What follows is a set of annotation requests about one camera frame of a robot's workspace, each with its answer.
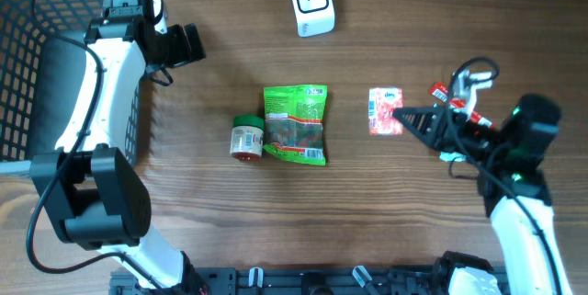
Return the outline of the green gummy candy bag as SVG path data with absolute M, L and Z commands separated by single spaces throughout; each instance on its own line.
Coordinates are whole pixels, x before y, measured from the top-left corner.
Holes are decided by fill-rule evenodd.
M 286 162 L 326 165 L 322 139 L 327 93 L 326 85 L 266 87 L 265 151 Z

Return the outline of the mint green wipes pack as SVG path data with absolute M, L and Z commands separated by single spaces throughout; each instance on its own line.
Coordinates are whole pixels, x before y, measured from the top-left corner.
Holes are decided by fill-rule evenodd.
M 462 153 L 441 153 L 439 154 L 439 158 L 447 163 L 451 162 L 464 162 L 467 160 L 464 154 Z

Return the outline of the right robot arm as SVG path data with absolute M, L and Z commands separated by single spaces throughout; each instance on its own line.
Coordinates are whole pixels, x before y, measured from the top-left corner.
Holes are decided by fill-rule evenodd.
M 552 197 L 539 168 L 559 133 L 561 112 L 553 101 L 522 96 L 500 129 L 475 123 L 455 108 L 398 108 L 392 115 L 429 149 L 461 153 L 478 169 L 478 192 L 513 294 L 571 293 Z

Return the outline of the green lid spice jar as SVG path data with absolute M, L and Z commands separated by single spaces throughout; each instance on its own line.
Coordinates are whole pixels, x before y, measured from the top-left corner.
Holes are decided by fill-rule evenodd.
M 258 161 L 263 154 L 265 122 L 254 115 L 233 119 L 230 155 L 240 162 Z

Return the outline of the red stick packet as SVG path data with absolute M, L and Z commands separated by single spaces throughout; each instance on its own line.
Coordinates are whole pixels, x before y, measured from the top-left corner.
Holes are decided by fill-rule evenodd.
M 431 88 L 429 89 L 429 94 L 433 97 L 436 97 L 437 99 L 439 99 L 442 102 L 446 102 L 447 101 L 447 87 L 441 83 L 441 82 L 436 82 L 434 83 Z M 452 98 L 450 105 L 452 108 L 456 108 L 459 111 L 465 111 L 466 110 L 466 102 L 462 99 L 459 98 Z M 482 126 L 486 126 L 486 127 L 493 127 L 492 122 L 489 119 L 486 119 L 485 117 L 483 117 L 480 113 L 478 113 L 477 111 L 473 110 L 470 114 L 469 114 L 469 121 L 475 124 L 479 124 Z

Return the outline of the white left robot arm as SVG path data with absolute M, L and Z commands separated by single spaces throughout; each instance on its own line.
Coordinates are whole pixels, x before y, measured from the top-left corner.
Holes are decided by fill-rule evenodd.
M 138 83 L 172 83 L 172 69 L 202 60 L 197 28 L 167 26 L 164 0 L 109 0 L 79 42 L 85 74 L 52 153 L 33 158 L 39 193 L 57 237 L 124 266 L 146 294 L 209 292 L 186 253 L 153 227 L 150 194 L 126 156 Z

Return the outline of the red Kleenex tissue pack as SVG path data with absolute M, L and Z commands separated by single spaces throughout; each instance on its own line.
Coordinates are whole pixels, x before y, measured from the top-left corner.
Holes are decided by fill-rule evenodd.
M 403 126 L 393 117 L 403 107 L 403 93 L 397 87 L 376 87 L 369 90 L 368 127 L 370 135 L 401 135 Z

